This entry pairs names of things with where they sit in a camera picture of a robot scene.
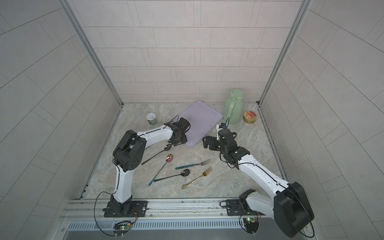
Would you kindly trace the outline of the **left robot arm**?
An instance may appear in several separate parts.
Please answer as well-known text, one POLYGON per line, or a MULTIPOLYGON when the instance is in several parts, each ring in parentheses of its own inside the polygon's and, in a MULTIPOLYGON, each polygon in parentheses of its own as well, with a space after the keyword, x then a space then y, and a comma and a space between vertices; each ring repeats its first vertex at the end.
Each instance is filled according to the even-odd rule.
POLYGON ((129 130, 124 134, 113 152, 117 176, 115 192, 111 195, 107 212, 121 216, 127 216, 131 212, 134 170, 142 162, 145 149, 165 140, 173 146, 185 144, 190 126, 186 119, 180 118, 176 122, 170 121, 150 131, 129 130))

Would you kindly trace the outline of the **aluminium front rail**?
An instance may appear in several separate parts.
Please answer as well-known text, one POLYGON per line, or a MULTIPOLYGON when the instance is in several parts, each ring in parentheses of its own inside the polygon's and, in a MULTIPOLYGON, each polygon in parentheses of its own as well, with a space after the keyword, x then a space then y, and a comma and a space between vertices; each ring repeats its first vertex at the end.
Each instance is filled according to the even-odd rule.
POLYGON ((223 198, 208 199, 134 199, 133 201, 148 201, 146 215, 144 217, 105 218, 103 209, 107 207, 108 200, 75 200, 69 201, 59 216, 61 221, 70 220, 140 220, 149 219, 203 219, 225 218, 228 216, 226 209, 220 206, 223 198))

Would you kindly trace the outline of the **black glossy spoon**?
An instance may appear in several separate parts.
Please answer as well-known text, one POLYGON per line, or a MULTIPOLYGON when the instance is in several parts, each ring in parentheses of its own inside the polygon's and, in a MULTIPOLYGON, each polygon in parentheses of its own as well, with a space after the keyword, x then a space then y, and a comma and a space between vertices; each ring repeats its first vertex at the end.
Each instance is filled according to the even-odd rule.
POLYGON ((158 182, 158 181, 161 181, 161 180, 165 180, 165 179, 169 179, 169 178, 173 178, 173 177, 177 177, 177 176, 187 177, 189 174, 190 174, 190 170, 189 169, 184 169, 180 174, 169 176, 169 177, 165 177, 165 178, 155 179, 154 182, 158 182))

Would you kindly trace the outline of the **round yellow tin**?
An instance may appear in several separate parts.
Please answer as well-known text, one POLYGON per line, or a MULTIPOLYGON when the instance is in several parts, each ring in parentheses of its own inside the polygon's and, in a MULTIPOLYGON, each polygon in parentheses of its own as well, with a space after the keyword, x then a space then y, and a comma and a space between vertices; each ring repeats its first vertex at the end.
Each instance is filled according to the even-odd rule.
POLYGON ((255 112, 253 111, 246 111, 243 115, 243 120, 247 124, 253 124, 256 122, 258 119, 258 116, 255 112))

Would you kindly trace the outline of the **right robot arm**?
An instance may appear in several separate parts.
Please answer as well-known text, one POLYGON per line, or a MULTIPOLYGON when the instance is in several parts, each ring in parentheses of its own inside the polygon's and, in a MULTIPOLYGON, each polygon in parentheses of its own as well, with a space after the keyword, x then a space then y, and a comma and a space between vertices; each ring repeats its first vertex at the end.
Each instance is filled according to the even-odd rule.
POLYGON ((260 212, 275 220, 280 230, 295 237, 314 220, 314 212, 302 185, 289 183, 259 163, 244 147, 237 145, 229 129, 219 129, 216 137, 202 139, 205 149, 218 151, 226 163, 252 178, 267 196, 249 189, 240 197, 244 213, 260 212))

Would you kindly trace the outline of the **dark grey spoon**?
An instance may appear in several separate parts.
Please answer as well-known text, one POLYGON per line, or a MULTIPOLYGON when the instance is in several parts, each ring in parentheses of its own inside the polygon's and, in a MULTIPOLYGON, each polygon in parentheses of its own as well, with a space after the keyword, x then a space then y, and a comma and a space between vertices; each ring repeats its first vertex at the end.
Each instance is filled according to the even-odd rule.
POLYGON ((169 151, 171 148, 172 148, 172 144, 167 144, 162 151, 160 151, 159 153, 157 153, 154 156, 150 157, 148 160, 142 162, 142 165, 146 164, 148 161, 150 161, 151 159, 153 159, 154 157, 156 157, 160 153, 169 151))

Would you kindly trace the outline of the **green plastic jug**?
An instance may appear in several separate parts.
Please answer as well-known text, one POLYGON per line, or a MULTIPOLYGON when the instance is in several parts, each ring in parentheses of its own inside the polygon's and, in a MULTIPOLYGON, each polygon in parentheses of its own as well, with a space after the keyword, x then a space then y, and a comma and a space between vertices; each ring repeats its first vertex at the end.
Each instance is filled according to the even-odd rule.
POLYGON ((243 116, 245 93, 242 90, 234 89, 230 92, 223 110, 223 119, 229 119, 229 124, 238 123, 243 116))

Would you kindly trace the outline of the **teal handled fork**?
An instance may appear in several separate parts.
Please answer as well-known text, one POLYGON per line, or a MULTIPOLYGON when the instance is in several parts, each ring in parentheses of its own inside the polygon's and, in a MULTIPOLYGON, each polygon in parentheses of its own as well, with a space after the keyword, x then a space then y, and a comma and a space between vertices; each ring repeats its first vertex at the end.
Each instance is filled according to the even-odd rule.
POLYGON ((209 164, 210 162, 211 162, 211 159, 208 159, 208 160, 205 160, 201 163, 180 166, 180 167, 176 167, 175 169, 180 170, 180 169, 186 169, 186 168, 195 167, 195 166, 205 166, 205 165, 209 164))

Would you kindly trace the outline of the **circuit board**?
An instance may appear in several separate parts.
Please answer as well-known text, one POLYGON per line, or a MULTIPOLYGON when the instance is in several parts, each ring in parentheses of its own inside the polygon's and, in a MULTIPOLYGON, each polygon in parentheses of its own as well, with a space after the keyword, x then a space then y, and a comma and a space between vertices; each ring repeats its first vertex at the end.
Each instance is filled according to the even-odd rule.
POLYGON ((256 234, 260 227, 260 222, 257 218, 240 218, 240 225, 247 234, 256 234))
POLYGON ((116 236, 123 237, 128 231, 130 231, 132 228, 132 222, 131 221, 122 221, 118 222, 114 225, 113 233, 116 236))

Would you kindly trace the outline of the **small white paper cup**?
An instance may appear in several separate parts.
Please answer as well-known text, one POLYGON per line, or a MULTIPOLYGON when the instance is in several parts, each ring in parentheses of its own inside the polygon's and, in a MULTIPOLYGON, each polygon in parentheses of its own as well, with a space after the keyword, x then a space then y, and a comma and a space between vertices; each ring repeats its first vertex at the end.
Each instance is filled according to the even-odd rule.
POLYGON ((146 119, 147 119, 147 121, 148 121, 148 123, 150 124, 150 125, 155 125, 156 123, 157 123, 157 118, 156 118, 157 116, 156 116, 156 114, 155 113, 148 113, 147 115, 146 115, 146 119))

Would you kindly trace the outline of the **lilac plastic tray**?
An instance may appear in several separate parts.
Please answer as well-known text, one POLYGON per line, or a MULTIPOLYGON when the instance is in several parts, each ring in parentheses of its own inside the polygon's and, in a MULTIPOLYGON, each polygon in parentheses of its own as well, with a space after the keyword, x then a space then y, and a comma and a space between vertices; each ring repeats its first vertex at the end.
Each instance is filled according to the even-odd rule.
POLYGON ((194 147, 223 118, 220 112, 202 101, 196 101, 179 116, 186 119, 191 125, 186 132, 187 142, 185 143, 189 148, 194 147))

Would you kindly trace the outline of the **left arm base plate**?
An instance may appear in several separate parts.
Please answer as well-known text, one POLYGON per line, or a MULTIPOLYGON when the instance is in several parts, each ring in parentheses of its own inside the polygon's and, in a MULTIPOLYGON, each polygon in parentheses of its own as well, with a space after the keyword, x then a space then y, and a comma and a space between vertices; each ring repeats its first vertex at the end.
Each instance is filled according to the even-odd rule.
POLYGON ((128 218, 144 217, 146 215, 148 201, 128 201, 120 204, 113 200, 109 201, 107 207, 103 209, 105 218, 128 218))

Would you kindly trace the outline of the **right circuit board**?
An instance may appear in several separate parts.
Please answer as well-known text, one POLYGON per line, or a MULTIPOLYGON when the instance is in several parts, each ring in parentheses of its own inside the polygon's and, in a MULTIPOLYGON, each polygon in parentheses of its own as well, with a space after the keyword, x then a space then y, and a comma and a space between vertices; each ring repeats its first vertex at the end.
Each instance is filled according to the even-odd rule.
POLYGON ((247 234, 256 234, 260 227, 260 222, 257 218, 240 218, 240 225, 247 234))

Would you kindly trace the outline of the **left circuit board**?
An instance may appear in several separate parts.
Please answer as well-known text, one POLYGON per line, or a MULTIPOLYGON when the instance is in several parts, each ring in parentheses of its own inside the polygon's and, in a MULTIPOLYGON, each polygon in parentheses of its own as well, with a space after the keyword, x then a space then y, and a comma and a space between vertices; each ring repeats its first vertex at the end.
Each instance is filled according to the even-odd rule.
POLYGON ((128 231, 130 231, 132 228, 132 222, 131 221, 122 221, 118 222, 114 225, 113 233, 116 236, 123 237, 128 231))

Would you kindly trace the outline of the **rainbow iridescent spoon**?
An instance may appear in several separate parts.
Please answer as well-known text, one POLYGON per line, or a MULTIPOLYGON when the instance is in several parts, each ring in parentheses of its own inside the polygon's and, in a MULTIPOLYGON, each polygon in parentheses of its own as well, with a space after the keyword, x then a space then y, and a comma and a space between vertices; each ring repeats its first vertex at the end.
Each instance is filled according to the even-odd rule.
POLYGON ((157 172, 157 174, 154 176, 154 178, 151 180, 151 182, 148 184, 148 186, 151 186, 151 185, 153 184, 153 182, 154 182, 155 179, 158 177, 158 175, 160 174, 160 172, 162 171, 162 169, 163 169, 168 163, 170 163, 170 162, 173 160, 173 158, 174 158, 173 154, 168 154, 168 155, 167 155, 165 164, 160 168, 160 170, 157 172))

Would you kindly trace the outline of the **gold ornate fork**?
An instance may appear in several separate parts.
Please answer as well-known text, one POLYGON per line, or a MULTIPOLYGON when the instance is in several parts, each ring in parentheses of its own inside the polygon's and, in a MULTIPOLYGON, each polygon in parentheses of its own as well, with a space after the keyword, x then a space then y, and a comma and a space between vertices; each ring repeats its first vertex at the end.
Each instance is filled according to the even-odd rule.
POLYGON ((188 188, 191 184, 193 184, 194 182, 196 182, 200 178, 208 176, 212 171, 213 171, 213 168, 209 167, 199 177, 197 177, 196 179, 192 180, 191 182, 189 182, 187 184, 182 185, 182 189, 185 190, 186 188, 188 188))

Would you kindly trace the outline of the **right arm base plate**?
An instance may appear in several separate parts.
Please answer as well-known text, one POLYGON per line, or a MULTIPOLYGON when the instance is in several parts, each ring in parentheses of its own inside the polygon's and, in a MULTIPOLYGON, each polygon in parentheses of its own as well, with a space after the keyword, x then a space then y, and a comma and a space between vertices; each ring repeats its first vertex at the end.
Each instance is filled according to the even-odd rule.
POLYGON ((228 216, 240 216, 240 215, 251 215, 256 216, 257 211, 253 211, 247 205, 245 200, 240 199, 227 199, 220 202, 220 206, 227 211, 228 216))

